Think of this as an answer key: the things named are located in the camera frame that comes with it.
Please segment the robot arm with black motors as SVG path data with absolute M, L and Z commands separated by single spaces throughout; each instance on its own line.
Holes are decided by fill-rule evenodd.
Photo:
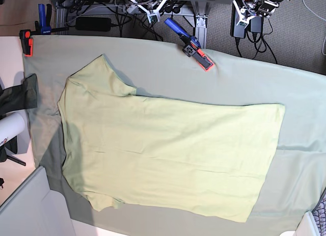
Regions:
M 270 18 L 284 0 L 233 0 L 235 25 L 246 28 L 255 17 Z

